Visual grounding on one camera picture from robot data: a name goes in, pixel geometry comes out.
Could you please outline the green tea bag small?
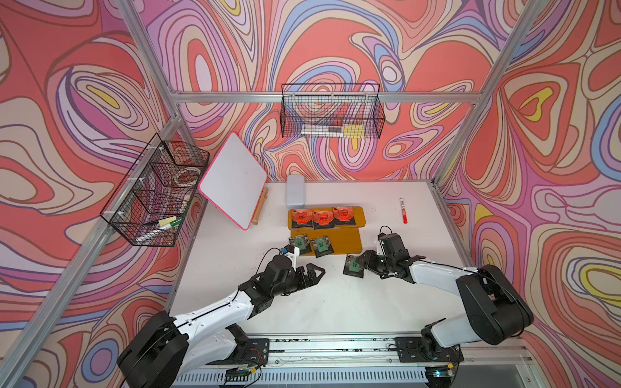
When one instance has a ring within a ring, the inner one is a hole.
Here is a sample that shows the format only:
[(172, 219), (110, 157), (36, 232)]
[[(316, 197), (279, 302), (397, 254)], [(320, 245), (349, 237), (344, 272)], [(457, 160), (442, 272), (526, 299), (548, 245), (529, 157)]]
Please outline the green tea bag small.
[(312, 239), (310, 243), (316, 258), (332, 255), (334, 253), (331, 240), (326, 235)]

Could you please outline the green tea bag large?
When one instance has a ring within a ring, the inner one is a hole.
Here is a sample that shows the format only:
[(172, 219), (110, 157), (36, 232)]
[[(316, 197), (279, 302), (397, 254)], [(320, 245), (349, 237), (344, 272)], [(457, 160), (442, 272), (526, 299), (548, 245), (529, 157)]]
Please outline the green tea bag large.
[(300, 234), (290, 237), (289, 244), (299, 249), (299, 255), (307, 255), (313, 252), (313, 248), (307, 234)]

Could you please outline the red tea bag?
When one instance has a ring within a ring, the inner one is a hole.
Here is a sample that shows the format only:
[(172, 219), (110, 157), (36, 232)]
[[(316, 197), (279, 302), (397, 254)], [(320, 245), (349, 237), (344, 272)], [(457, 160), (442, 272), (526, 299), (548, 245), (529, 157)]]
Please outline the red tea bag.
[(313, 211), (307, 209), (291, 210), (291, 227), (293, 229), (313, 228)]
[(332, 210), (314, 210), (312, 224), (314, 230), (332, 229), (336, 222)]
[(333, 219), (336, 226), (355, 226), (353, 207), (334, 207), (332, 209)]

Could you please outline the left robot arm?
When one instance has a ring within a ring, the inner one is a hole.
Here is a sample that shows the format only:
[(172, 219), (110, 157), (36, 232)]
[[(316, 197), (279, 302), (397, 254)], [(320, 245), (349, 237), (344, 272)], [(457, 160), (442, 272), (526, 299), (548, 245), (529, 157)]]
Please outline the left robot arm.
[(293, 255), (278, 254), (265, 270), (224, 299), (190, 313), (153, 315), (116, 363), (128, 387), (170, 387), (181, 374), (215, 361), (240, 362), (249, 351), (239, 326), (271, 307), (273, 299), (320, 283), (326, 271), (314, 264), (295, 268)]

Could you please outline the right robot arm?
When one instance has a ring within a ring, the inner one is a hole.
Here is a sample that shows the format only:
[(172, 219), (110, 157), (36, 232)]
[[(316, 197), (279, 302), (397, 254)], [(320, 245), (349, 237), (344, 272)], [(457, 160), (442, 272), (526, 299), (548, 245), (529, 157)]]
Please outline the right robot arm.
[(377, 249), (351, 260), (381, 279), (401, 279), (432, 286), (460, 297), (464, 312), (426, 325), (417, 351), (429, 361), (458, 361), (459, 346), (475, 342), (498, 345), (520, 336), (535, 321), (517, 289), (497, 266), (460, 268), (411, 255), (398, 234), (378, 235)]

